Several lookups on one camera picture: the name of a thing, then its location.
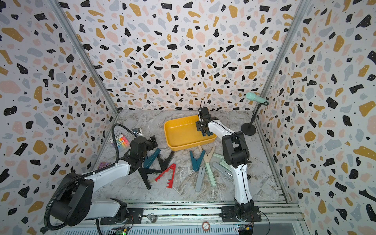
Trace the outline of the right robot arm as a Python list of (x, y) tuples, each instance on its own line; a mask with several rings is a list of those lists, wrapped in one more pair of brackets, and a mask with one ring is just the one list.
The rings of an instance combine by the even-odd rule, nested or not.
[(202, 132), (203, 136), (215, 134), (222, 141), (223, 157), (230, 166), (234, 180), (236, 203), (252, 206), (254, 202), (247, 182), (250, 154), (244, 134), (226, 127), (218, 118), (211, 116), (206, 107), (198, 109), (198, 118), (197, 131)]

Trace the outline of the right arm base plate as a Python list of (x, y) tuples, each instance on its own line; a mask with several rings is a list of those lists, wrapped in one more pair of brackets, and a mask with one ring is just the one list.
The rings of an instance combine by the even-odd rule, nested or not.
[(219, 216), (223, 222), (260, 222), (259, 208), (252, 205), (234, 205), (221, 207)]

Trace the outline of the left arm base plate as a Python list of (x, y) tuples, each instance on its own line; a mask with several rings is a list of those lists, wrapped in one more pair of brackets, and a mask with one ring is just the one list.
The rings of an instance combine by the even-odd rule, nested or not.
[(100, 225), (135, 225), (140, 224), (144, 214), (143, 208), (120, 209), (114, 217), (103, 217)]

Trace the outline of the mint green pruning pliers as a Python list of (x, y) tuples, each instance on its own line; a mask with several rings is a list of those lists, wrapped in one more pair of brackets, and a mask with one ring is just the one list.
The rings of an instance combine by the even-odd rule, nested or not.
[(208, 173), (209, 181), (212, 187), (216, 187), (216, 181), (209, 163), (205, 163), (206, 171)]

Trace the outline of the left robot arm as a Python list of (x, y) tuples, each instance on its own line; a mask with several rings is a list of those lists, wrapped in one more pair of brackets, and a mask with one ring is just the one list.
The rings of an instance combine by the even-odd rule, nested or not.
[(107, 184), (139, 172), (147, 189), (151, 188), (148, 174), (152, 169), (143, 168), (148, 151), (157, 148), (155, 136), (147, 139), (136, 137), (130, 143), (130, 149), (115, 163), (85, 174), (67, 174), (51, 200), (46, 206), (44, 225), (50, 231), (56, 231), (65, 226), (75, 226), (84, 220), (99, 220), (108, 218), (115, 224), (123, 224), (130, 220), (131, 214), (127, 203), (110, 198), (109, 200), (94, 200), (93, 194)]

